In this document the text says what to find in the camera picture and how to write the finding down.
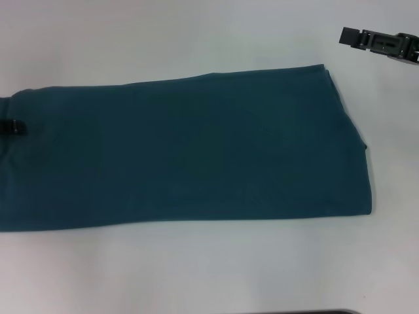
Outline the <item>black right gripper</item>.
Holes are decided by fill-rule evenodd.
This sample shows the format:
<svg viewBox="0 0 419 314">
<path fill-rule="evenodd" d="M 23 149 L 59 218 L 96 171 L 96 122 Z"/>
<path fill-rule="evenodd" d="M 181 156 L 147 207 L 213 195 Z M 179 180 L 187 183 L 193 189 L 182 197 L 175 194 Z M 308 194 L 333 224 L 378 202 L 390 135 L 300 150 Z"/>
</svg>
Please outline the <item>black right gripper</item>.
<svg viewBox="0 0 419 314">
<path fill-rule="evenodd" d="M 339 43 L 359 50 L 369 50 L 387 57 L 401 58 L 404 62 L 418 65 L 418 37 L 400 33 L 401 37 L 373 31 L 344 27 Z"/>
</svg>

